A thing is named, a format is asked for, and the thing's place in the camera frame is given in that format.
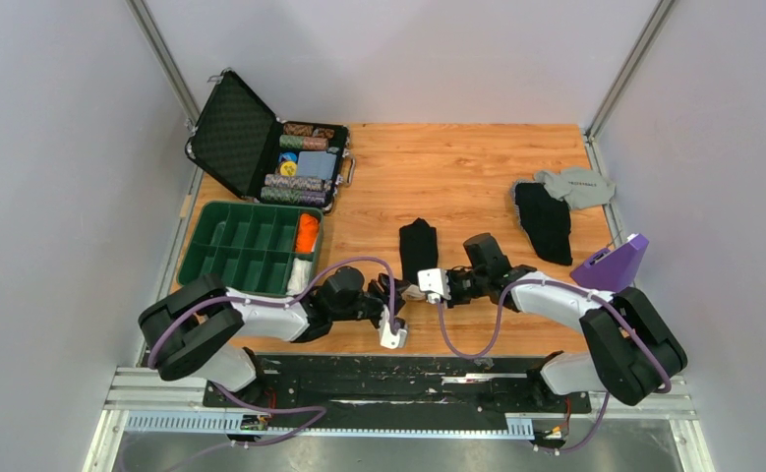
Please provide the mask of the black underwear white waistband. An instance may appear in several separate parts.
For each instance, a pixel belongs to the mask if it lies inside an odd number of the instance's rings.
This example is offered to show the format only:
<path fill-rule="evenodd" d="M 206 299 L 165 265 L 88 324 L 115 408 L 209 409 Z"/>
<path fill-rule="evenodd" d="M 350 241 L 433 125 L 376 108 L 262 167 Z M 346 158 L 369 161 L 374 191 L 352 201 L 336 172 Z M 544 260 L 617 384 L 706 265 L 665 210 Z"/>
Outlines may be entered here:
<path fill-rule="evenodd" d="M 407 301 L 424 300 L 418 288 L 418 272 L 438 266 L 439 248 L 437 228 L 425 219 L 416 218 L 399 229 L 399 255 L 403 283 L 403 296 Z"/>

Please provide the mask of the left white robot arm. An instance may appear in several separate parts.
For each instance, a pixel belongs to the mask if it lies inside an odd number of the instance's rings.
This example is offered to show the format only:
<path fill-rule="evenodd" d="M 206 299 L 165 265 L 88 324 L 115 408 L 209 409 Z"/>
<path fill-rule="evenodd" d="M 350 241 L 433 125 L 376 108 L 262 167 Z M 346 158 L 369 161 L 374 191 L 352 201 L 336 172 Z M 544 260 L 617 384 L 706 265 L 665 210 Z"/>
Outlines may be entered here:
<path fill-rule="evenodd" d="M 193 377 L 220 384 L 244 406 L 259 404 L 266 379 L 255 354 L 236 348 L 234 337 L 266 337 L 307 343 L 337 322 L 368 321 L 384 348 L 404 345 L 398 317 L 411 283 L 382 273 L 366 281 L 342 266 L 299 300 L 241 292 L 206 274 L 146 308 L 138 325 L 151 353 L 149 366 L 166 382 Z"/>

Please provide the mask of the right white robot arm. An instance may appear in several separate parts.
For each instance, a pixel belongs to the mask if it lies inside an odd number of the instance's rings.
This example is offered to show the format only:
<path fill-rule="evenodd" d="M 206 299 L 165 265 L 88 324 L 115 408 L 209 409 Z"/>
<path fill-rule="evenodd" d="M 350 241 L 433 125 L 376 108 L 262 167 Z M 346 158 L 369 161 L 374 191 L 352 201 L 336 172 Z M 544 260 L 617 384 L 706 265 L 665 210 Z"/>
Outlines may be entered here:
<path fill-rule="evenodd" d="M 682 345 L 641 290 L 585 288 L 512 265 L 489 233 L 469 238 L 463 248 L 468 265 L 439 272 L 442 307 L 487 298 L 499 315 L 543 316 L 584 338 L 585 352 L 555 352 L 532 370 L 527 396 L 536 408 L 552 410 L 577 392 L 603 392 L 635 406 L 670 392 L 673 377 L 687 366 Z"/>

